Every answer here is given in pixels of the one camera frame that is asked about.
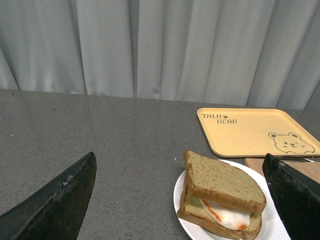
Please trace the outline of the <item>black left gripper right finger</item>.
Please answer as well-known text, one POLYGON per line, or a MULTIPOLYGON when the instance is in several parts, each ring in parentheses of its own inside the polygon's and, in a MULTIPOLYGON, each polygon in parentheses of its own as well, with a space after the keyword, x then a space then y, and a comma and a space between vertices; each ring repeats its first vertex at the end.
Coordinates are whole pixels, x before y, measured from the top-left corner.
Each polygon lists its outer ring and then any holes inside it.
POLYGON ((277 213, 292 240, 320 238, 320 184, 268 153, 262 171, 277 213))

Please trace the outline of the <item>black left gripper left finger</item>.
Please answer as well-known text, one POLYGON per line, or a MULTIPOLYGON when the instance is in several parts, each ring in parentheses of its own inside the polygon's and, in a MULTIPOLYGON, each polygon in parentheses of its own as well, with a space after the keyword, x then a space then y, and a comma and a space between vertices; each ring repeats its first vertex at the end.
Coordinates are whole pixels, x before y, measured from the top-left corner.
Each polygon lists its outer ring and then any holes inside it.
POLYGON ((2 240, 75 240, 97 172, 93 152, 64 170, 0 217, 2 240))

